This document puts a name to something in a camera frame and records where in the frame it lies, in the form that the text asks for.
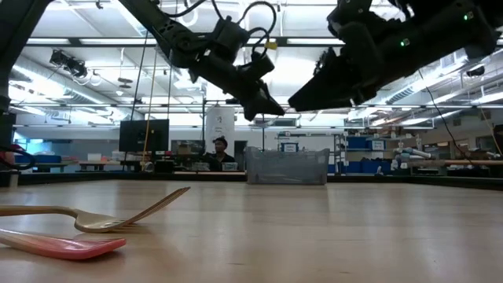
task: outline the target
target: blue bin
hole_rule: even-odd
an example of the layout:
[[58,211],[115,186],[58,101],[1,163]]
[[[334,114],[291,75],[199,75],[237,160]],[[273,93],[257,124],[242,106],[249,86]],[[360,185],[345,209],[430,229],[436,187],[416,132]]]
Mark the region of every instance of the blue bin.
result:
[[367,149],[367,138],[349,137],[347,138],[347,149]]
[[336,173],[336,165],[329,165],[329,173],[330,174],[335,174]]
[[381,162],[380,166],[381,166],[382,172],[389,172],[389,171],[391,171],[391,163],[389,163],[387,161]]
[[362,163],[360,161],[350,161],[349,165],[344,166],[344,162],[337,162],[339,173],[362,173]]
[[377,173],[377,168],[379,168],[381,164],[381,161],[362,161],[362,173],[375,174]]

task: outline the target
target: spatula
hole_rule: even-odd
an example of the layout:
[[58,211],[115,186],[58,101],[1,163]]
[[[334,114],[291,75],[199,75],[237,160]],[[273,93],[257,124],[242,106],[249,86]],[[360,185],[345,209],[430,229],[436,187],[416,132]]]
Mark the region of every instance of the spatula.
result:
[[55,259],[90,259],[120,248],[125,239],[71,240],[0,229],[0,243],[21,251]]

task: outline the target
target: white cylinder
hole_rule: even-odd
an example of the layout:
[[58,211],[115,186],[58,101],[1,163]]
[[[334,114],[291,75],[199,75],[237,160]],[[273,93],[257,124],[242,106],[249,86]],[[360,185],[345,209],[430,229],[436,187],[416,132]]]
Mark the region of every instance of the white cylinder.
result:
[[206,115],[206,152],[215,153],[213,141],[224,137],[229,144],[226,153],[234,156],[234,108],[215,106]]

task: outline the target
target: cable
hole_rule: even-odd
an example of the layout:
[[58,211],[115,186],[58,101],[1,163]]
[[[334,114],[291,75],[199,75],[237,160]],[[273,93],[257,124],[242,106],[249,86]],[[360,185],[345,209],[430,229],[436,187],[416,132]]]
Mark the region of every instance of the cable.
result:
[[[133,108],[131,109],[130,122],[133,122],[134,108],[136,107],[136,100],[138,98],[138,88],[140,86],[141,69],[143,68],[143,62],[145,61],[145,51],[147,50],[147,40],[148,39],[149,39],[149,32],[147,31],[147,33],[145,35],[145,42],[143,43],[143,52],[141,53],[140,68],[138,70],[138,79],[136,80],[136,89],[134,91]],[[125,154],[124,154],[123,172],[125,171],[126,161],[127,161],[127,152],[125,152]]]
[[[264,32],[264,35],[253,45],[253,47],[251,48],[251,52],[254,53],[256,48],[261,46],[262,44],[262,41],[264,39],[266,39],[266,43],[268,43],[270,41],[270,34],[273,32],[273,29],[274,27],[276,26],[276,22],[277,22],[277,13],[276,13],[276,9],[274,8],[274,6],[272,6],[269,2],[265,2],[265,1],[257,1],[257,2],[253,2],[252,4],[250,4],[243,12],[243,16],[241,16],[241,18],[237,21],[237,23],[239,24],[241,21],[244,20],[244,18],[246,17],[246,15],[248,14],[248,12],[250,11],[250,9],[252,9],[253,7],[255,6],[267,6],[271,9],[271,11],[273,12],[273,22],[271,23],[270,27],[269,27],[269,30],[266,30],[265,28],[253,28],[251,29],[248,34],[250,36],[252,36],[254,33],[256,33],[257,31],[263,31]],[[264,46],[264,51],[262,52],[262,55],[260,55],[260,59],[264,58],[266,55],[267,55],[267,46]],[[250,65],[252,65],[254,62],[249,62],[247,64],[244,64],[242,65],[241,67],[248,67]]]
[[154,96],[154,86],[156,84],[156,66],[157,66],[157,50],[156,50],[156,55],[154,55],[154,71],[152,73],[152,87],[150,88],[150,101],[149,101],[149,112],[147,116],[147,129],[146,129],[146,134],[145,134],[145,140],[143,143],[143,153],[141,155],[141,170],[145,170],[145,154],[147,152],[147,142],[149,142],[149,132],[150,132],[150,112],[152,111],[152,100]]
[[9,162],[3,160],[3,158],[0,157],[0,164],[3,164],[5,166],[7,166],[8,168],[11,168],[11,169],[14,169],[14,170],[19,170],[19,171],[28,170],[28,169],[34,167],[35,163],[37,162],[35,160],[35,158],[30,153],[27,153],[27,152],[22,151],[22,150],[11,149],[11,148],[8,148],[8,147],[5,147],[5,146],[1,146],[1,145],[0,145],[0,150],[3,151],[3,152],[6,152],[6,153],[19,153],[20,155],[26,156],[30,160],[30,162],[28,163],[28,165],[19,166],[19,165],[16,165],[16,164],[10,164]]
[[[421,72],[421,70],[418,70],[418,72],[419,72],[419,75],[421,76],[421,79],[423,79],[423,81],[425,81],[425,80],[424,80],[423,73]],[[433,105],[435,106],[435,109],[437,109],[437,112],[438,112],[438,113],[439,113],[439,115],[440,115],[440,118],[442,118],[443,124],[446,126],[446,130],[447,130],[447,132],[449,133],[450,138],[452,138],[453,143],[454,143],[454,146],[456,146],[457,151],[459,151],[459,152],[461,153],[461,155],[463,156],[463,158],[465,158],[466,160],[468,160],[468,162],[470,162],[470,164],[471,164],[472,166],[475,166],[475,165],[474,165],[474,163],[472,162],[472,160],[470,160],[470,159],[466,156],[466,154],[464,153],[464,151],[462,151],[462,150],[459,148],[459,145],[457,145],[457,143],[456,143],[456,139],[454,138],[453,133],[451,133],[451,132],[450,132],[449,125],[447,124],[446,119],[443,117],[442,112],[440,111],[439,107],[438,107],[438,106],[437,106],[437,104],[435,103],[435,98],[433,97],[433,94],[431,93],[429,86],[427,86],[426,84],[425,84],[424,86],[426,87],[426,91],[430,94],[430,97],[431,97],[431,103],[433,103]]]
[[248,14],[248,12],[250,11],[251,8],[255,7],[255,6],[267,6],[271,9],[271,11],[273,11],[273,23],[270,25],[270,28],[269,28],[269,31],[268,33],[271,33],[273,32],[273,29],[274,27],[276,26],[276,21],[277,21],[277,14],[276,14],[276,9],[274,8],[274,6],[272,6],[269,2],[266,2],[266,1],[257,1],[257,2],[253,2],[252,4],[250,4],[243,12],[243,16],[241,16],[241,18],[237,21],[238,24],[241,23],[241,21],[244,20],[244,18],[246,17],[246,14]]
[[199,0],[196,3],[194,3],[192,6],[190,6],[189,8],[187,8],[185,11],[180,12],[180,13],[176,13],[175,12],[174,14],[169,14],[169,13],[165,13],[165,14],[168,17],[174,17],[174,18],[176,18],[176,17],[183,17],[183,16],[187,15],[188,13],[192,12],[193,10],[195,10],[197,7],[199,7],[204,2],[206,2],[206,0]]
[[220,13],[220,10],[218,9],[217,2],[215,0],[211,0],[211,4],[213,5],[213,9],[215,10],[215,13],[217,13],[218,18],[220,20],[226,20],[222,17],[222,13]]

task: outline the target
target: blue storage box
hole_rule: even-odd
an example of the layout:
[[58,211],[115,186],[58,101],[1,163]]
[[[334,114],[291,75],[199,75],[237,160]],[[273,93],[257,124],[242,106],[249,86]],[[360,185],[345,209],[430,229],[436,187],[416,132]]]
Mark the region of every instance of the blue storage box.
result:
[[360,161],[350,161],[349,165],[344,166],[344,162],[337,162],[339,173],[362,173],[362,163]]
[[336,173],[336,165],[329,165],[329,174],[335,174]]
[[382,172],[389,172],[389,171],[391,171],[391,163],[389,163],[387,161],[381,162],[380,166],[381,166]]
[[381,166],[381,161],[362,161],[362,173],[365,174],[375,174],[377,173],[377,168]]
[[349,137],[347,138],[347,149],[367,149],[367,138]]
[[369,150],[373,150],[373,151],[386,150],[386,141],[381,141],[381,140],[367,141],[366,148]]
[[[26,156],[16,155],[15,158],[16,158],[16,163],[19,163],[19,164],[30,163],[30,160]],[[43,156],[43,155],[40,155],[40,156],[34,156],[34,158],[35,158],[35,160],[37,161],[38,164],[42,164],[42,163],[45,163],[45,164],[48,164],[48,163],[58,164],[58,163],[61,163],[61,156]]]

